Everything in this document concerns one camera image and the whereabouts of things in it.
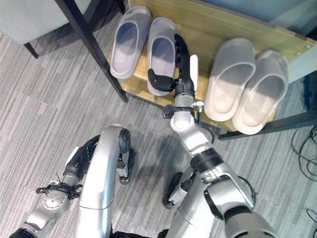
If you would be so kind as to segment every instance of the black cable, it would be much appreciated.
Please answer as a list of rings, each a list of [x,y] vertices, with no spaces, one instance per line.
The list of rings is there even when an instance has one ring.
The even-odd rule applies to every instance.
[[[251,190],[251,196],[252,196],[252,200],[253,200],[253,206],[256,206],[256,201],[257,201],[257,192],[255,192],[254,188],[252,187],[251,183],[244,177],[238,176],[240,179],[242,179],[250,188]]]
[[[304,140],[304,142],[302,143],[299,151],[296,150],[295,146],[294,146],[294,137],[296,135],[296,133],[299,131],[300,129],[297,129],[292,138],[291,138],[291,145],[292,145],[292,148],[293,148],[293,151],[298,155],[298,164],[299,164],[299,168],[302,172],[302,174],[308,178],[309,180],[311,181],[314,181],[314,182],[317,182],[317,179],[313,179],[311,178],[309,175],[311,176],[314,176],[314,177],[317,177],[317,174],[313,173],[312,170],[311,170],[311,165],[314,165],[314,166],[317,166],[317,162],[315,162],[317,160],[317,158],[314,158],[312,160],[306,158],[305,156],[302,155],[302,151],[306,145],[306,143],[309,141],[309,139],[311,139],[314,143],[316,143],[316,137],[317,137],[317,126],[315,125],[311,131],[310,131],[310,134],[307,136],[307,138]],[[305,160],[307,162],[306,164],[306,170],[308,172],[309,175],[307,175],[307,173],[303,170],[303,165],[302,165],[302,160]]]
[[[306,209],[307,215],[313,220],[314,223],[317,224],[316,219],[313,218],[313,216],[310,214],[310,212],[313,213],[315,216],[317,216],[317,213],[315,211],[313,211],[312,209]],[[317,237],[317,228],[316,228],[316,230],[314,231],[314,234],[313,234],[313,238],[316,238],[316,237]]]

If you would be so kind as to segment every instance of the chair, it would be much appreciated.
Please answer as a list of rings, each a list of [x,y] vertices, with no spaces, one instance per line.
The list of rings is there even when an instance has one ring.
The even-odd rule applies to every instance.
[[[84,14],[91,0],[75,0]],[[0,32],[37,59],[30,41],[68,23],[54,0],[0,0]]]

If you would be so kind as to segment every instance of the striped carpet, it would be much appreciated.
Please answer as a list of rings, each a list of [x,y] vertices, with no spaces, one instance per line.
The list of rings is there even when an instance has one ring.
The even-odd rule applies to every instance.
[[[105,54],[120,16],[94,33]],[[161,204],[164,189],[188,159],[160,107],[132,95],[122,103],[69,25],[31,43],[39,59],[0,38],[0,237],[7,238],[42,202],[35,189],[61,175],[73,148],[113,123],[131,131],[137,152],[131,183],[116,184],[114,230],[156,237],[174,213]],[[276,118],[304,111],[302,91],[301,80],[290,85]],[[297,148],[309,130],[298,132]],[[256,211],[281,238],[311,238],[317,225],[305,209],[317,211],[317,183],[299,170],[290,146],[294,131],[216,140],[214,147],[255,187]],[[309,142],[304,154],[313,158],[316,146]],[[77,205],[72,201],[50,238],[73,237]],[[214,223],[211,237],[224,237],[223,222]]]

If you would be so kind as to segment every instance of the slipper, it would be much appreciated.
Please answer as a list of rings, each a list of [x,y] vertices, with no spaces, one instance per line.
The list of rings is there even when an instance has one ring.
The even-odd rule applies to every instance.
[[[257,70],[233,116],[234,127],[244,134],[258,133],[285,96],[287,88],[287,59],[277,51],[262,52],[257,58]]]
[[[110,63],[111,74],[119,79],[132,76],[149,33],[151,13],[144,6],[128,10],[117,27]]]
[[[205,97],[205,113],[225,121],[236,112],[243,90],[256,70],[255,47],[244,38],[224,43],[217,52]]]
[[[179,34],[177,26],[168,18],[158,17],[151,24],[148,40],[148,69],[153,69],[156,75],[174,78],[175,34]],[[155,89],[149,80],[148,90],[156,96],[164,96],[169,93]]]

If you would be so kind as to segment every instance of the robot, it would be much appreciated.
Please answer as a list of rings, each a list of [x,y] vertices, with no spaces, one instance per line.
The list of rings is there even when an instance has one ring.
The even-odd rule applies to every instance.
[[[175,35],[178,79],[156,75],[149,69],[149,81],[161,91],[175,90],[175,107],[163,108],[187,151],[190,166],[174,176],[163,199],[165,208],[180,204],[169,230],[158,238],[209,238],[217,217],[225,221],[228,238],[277,238],[274,230],[252,211],[254,200],[231,167],[213,149],[199,131],[194,106],[201,113],[203,102],[194,102],[198,80],[198,58],[190,56],[181,36]],[[142,238],[136,234],[113,234],[112,204],[116,172],[122,184],[128,184],[135,153],[130,148],[130,132],[119,125],[109,126],[100,136],[75,149],[67,161],[63,180],[52,180],[36,209],[10,238],[44,238],[57,219],[69,208],[70,200],[79,197],[76,238]],[[80,180],[84,175],[84,185]]]
[[[120,125],[107,127],[100,135],[76,147],[66,162],[63,180],[52,180],[37,189],[45,194],[43,204],[31,213],[10,238],[44,238],[79,197],[75,237],[109,238],[116,173],[126,185],[131,180],[135,152],[131,135]],[[86,175],[84,185],[79,182]]]

